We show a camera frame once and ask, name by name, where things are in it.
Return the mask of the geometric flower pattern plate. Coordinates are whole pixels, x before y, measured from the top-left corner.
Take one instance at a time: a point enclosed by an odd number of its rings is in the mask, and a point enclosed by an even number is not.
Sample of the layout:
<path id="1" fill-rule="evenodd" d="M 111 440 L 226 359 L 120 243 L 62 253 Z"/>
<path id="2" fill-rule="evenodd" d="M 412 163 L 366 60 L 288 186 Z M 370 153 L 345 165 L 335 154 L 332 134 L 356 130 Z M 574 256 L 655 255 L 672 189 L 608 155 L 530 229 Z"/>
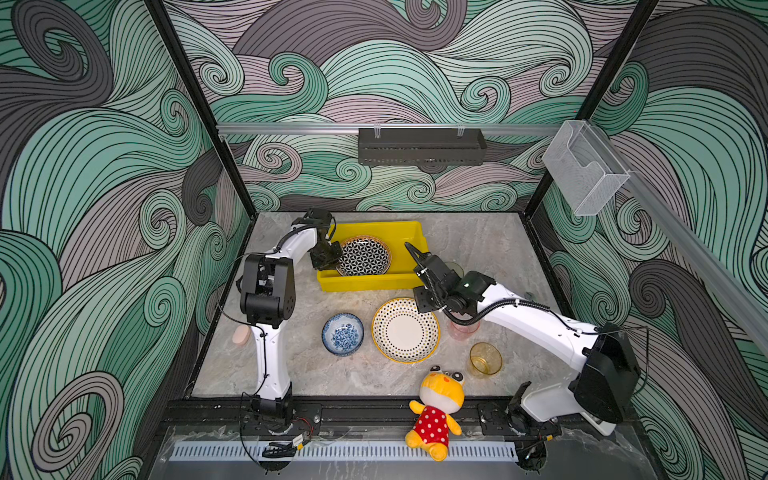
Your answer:
<path id="1" fill-rule="evenodd" d="M 383 275 L 391 266 L 388 246 L 373 236 L 356 236 L 341 243 L 342 256 L 337 266 L 341 276 Z"/>

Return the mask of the green transparent cup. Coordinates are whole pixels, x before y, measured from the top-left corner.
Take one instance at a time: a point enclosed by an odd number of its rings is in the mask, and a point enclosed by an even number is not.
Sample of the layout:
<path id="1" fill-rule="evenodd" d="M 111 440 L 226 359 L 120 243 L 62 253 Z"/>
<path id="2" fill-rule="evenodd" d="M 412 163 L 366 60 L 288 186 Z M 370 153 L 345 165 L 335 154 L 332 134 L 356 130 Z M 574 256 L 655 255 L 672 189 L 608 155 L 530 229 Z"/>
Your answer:
<path id="1" fill-rule="evenodd" d="M 457 264 L 456 262 L 447 261 L 446 262 L 446 266 L 448 268 L 450 268 L 451 270 L 453 270 L 460 278 L 464 277 L 464 275 L 465 275 L 464 269 L 459 264 Z"/>

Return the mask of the yellow plush toy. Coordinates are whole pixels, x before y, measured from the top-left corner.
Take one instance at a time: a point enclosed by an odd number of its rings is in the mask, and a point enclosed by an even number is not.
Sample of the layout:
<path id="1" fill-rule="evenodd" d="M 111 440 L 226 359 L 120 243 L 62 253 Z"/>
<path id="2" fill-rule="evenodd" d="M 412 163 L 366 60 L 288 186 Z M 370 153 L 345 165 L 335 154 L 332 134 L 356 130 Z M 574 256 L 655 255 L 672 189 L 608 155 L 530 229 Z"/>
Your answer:
<path id="1" fill-rule="evenodd" d="M 413 428 L 405 435 L 411 449 L 421 449 L 437 462 L 449 454 L 451 436 L 461 436 L 462 428 L 453 415 L 463 407 L 464 375 L 433 366 L 419 388 L 419 399 L 409 403 L 417 415 Z"/>

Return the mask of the pink transparent cup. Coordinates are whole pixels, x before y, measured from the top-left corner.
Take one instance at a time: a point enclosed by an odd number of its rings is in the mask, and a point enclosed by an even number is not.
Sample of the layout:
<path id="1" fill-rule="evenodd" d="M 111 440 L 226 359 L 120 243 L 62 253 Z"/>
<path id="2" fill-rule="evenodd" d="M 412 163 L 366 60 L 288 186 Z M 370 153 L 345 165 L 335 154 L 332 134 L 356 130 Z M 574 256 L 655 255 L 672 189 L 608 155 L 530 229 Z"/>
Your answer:
<path id="1" fill-rule="evenodd" d="M 471 325 L 460 325 L 453 321 L 449 321 L 447 325 L 448 325 L 449 335 L 457 341 L 464 341 L 469 339 L 480 328 L 479 322 L 476 322 Z"/>

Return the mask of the yellow plastic bin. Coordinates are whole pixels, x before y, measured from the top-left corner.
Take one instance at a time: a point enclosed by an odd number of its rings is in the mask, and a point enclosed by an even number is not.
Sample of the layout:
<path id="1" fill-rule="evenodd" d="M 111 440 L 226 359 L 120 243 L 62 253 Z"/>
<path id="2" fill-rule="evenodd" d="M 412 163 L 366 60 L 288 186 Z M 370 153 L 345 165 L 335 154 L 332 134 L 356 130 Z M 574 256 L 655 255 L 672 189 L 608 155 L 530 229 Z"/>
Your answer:
<path id="1" fill-rule="evenodd" d="M 341 276 L 335 270 L 316 273 L 321 289 L 325 292 L 351 292 L 374 290 L 412 289 L 422 284 L 414 273 L 416 263 L 404 243 L 410 242 L 420 251 L 429 250 L 418 221 L 389 221 L 368 223 L 342 223 L 336 228 L 334 239 L 340 245 L 356 236 L 373 236 L 382 240 L 391 253 L 391 266 L 383 275 Z"/>

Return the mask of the white remote control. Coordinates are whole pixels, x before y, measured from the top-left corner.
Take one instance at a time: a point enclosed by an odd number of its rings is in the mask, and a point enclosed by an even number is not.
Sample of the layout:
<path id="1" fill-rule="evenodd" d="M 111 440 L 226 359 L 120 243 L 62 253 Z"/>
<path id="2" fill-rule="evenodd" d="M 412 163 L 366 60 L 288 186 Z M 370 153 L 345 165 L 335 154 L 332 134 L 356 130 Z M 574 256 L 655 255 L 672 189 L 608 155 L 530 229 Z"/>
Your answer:
<path id="1" fill-rule="evenodd" d="M 593 418 L 591 416 L 588 416 L 586 420 L 602 435 L 602 436 L 610 436 L 615 428 L 616 424 L 610 423 L 598 418 Z"/>

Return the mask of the blue floral bowl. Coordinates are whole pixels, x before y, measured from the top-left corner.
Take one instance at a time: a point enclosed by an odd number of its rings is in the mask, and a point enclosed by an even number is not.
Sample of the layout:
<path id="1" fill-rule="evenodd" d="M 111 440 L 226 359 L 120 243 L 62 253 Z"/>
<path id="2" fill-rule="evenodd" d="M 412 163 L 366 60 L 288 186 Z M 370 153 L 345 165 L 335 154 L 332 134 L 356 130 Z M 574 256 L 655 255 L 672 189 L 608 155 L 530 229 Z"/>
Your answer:
<path id="1" fill-rule="evenodd" d="M 329 318 L 323 326 L 321 340 L 325 349 L 333 355 L 346 357 L 355 353 L 363 343 L 362 321 L 351 313 L 339 313 Z"/>

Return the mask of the yellow rimmed dotted plate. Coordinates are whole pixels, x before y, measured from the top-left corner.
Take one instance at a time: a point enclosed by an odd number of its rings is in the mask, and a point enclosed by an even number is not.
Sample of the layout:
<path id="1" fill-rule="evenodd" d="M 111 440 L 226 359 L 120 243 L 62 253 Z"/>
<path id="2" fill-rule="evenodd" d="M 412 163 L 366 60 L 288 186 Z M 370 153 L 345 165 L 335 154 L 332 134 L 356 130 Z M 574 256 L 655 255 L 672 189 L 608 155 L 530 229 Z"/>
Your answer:
<path id="1" fill-rule="evenodd" d="M 401 364 L 416 364 L 438 350 L 441 328 L 434 313 L 421 313 L 413 298 L 402 297 L 378 308 L 372 318 L 371 335 L 385 358 Z"/>

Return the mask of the black wall shelf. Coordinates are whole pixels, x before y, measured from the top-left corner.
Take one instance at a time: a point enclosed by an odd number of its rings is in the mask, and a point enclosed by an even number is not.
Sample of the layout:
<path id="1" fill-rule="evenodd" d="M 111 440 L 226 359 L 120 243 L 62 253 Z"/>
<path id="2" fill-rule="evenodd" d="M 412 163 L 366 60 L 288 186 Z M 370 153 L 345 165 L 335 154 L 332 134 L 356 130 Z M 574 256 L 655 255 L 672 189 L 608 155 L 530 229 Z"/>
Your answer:
<path id="1" fill-rule="evenodd" d="M 368 166 L 480 165 L 488 146 L 480 129 L 361 128 L 358 160 Z"/>

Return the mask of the clear plastic wall holder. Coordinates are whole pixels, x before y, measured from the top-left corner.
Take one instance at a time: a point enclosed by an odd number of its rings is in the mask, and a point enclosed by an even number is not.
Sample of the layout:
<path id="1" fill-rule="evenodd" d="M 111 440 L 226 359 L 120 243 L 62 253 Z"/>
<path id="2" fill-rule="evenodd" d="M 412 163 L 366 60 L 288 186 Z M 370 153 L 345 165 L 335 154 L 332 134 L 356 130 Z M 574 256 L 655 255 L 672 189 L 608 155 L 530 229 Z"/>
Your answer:
<path id="1" fill-rule="evenodd" d="M 629 167 L 609 137 L 586 120 L 567 120 L 543 162 L 573 214 L 596 216 L 629 180 Z"/>

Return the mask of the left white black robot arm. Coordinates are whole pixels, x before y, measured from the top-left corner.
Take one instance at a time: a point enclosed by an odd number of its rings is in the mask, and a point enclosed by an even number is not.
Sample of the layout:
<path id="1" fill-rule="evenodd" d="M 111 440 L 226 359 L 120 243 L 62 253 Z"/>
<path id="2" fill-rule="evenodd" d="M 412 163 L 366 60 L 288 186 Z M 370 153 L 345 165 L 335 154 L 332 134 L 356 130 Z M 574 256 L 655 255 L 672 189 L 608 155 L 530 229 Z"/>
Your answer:
<path id="1" fill-rule="evenodd" d="M 333 239 L 335 232 L 333 214 L 311 208 L 292 222 L 271 250 L 248 254 L 243 262 L 240 310 L 256 342 L 260 375 L 250 405 L 260 416 L 283 425 L 294 417 L 281 325 L 291 318 L 298 300 L 295 266 L 309 257 L 317 271 L 336 267 L 342 249 Z"/>

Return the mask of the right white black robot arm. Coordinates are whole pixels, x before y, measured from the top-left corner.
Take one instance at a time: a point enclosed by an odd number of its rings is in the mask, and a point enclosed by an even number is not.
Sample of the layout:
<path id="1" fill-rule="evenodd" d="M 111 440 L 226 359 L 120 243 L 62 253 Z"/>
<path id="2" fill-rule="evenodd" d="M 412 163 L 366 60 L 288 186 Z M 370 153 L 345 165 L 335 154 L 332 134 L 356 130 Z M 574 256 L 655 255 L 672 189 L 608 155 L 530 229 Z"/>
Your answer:
<path id="1" fill-rule="evenodd" d="M 625 420 L 641 375 L 628 331 L 595 326 L 513 293 L 488 275 L 459 276 L 438 256 L 411 243 L 406 250 L 421 280 L 414 295 L 420 312 L 442 312 L 456 325 L 488 321 L 544 348 L 568 366 L 548 383 L 522 384 L 511 406 L 538 423 L 580 415 L 607 436 Z"/>

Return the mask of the amber transparent cup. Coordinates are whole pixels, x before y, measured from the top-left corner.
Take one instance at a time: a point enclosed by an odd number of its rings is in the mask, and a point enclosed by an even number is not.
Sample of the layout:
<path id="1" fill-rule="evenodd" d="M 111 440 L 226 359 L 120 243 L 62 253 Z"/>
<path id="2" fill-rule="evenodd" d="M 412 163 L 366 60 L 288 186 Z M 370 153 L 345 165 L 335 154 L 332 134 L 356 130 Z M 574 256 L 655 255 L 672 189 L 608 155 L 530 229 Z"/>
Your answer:
<path id="1" fill-rule="evenodd" d="M 469 350 L 469 371 L 477 377 L 498 374 L 504 365 L 500 351 L 488 342 L 475 343 Z"/>

